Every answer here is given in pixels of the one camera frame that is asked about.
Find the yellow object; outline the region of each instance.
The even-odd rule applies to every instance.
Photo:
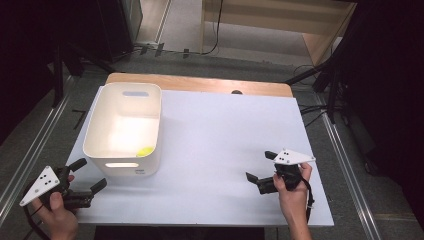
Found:
[[[142,148],[142,149],[140,149],[140,150],[138,150],[138,152],[137,152],[137,157],[145,157],[145,156],[147,156],[147,155],[149,155],[150,153],[152,153],[153,152],[153,150],[154,150],[154,148],[153,147],[145,147],[145,148]]]

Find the white plastic bin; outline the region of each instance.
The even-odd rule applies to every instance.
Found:
[[[148,176],[160,162],[162,91],[147,83],[105,85],[94,105],[84,153],[109,176]]]

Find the white triangular marker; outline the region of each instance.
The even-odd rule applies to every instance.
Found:
[[[294,165],[304,162],[315,161],[314,156],[309,156],[303,153],[295,152],[289,149],[283,149],[277,157],[274,158],[275,164]]]
[[[59,185],[59,183],[59,178],[57,178],[53,169],[50,166],[46,166],[19,205],[21,207],[27,205],[28,203],[32,202],[32,200],[38,198],[50,189]]]

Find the black strap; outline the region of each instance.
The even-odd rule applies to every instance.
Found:
[[[309,222],[309,217],[311,216],[312,204],[315,202],[315,200],[314,200],[314,196],[312,195],[311,184],[309,184],[309,182],[306,181],[306,179],[304,179],[303,177],[302,177],[302,182],[306,185],[306,188],[308,188],[308,192],[309,192],[308,203],[306,206],[306,221]]]

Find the finger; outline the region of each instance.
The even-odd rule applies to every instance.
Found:
[[[45,206],[43,206],[43,203],[41,202],[41,200],[39,198],[32,200],[31,204],[34,207],[35,211],[38,210],[37,214],[38,214],[38,216],[40,216],[40,218],[43,220],[43,222],[48,221],[48,219],[50,219],[52,217],[49,209],[47,209]]]
[[[274,180],[274,186],[278,191],[284,191],[287,190],[286,189],[286,183],[284,182],[284,180],[279,177],[277,174],[274,174],[274,176],[272,176],[273,180]]]
[[[311,178],[311,173],[312,173],[311,165],[309,165],[308,163],[301,163],[300,167],[302,168],[302,177],[306,181],[309,181],[309,179]]]
[[[63,204],[62,194],[59,192],[54,192],[50,196],[50,208],[52,209],[53,214],[56,218],[64,218],[67,213],[67,210]]]

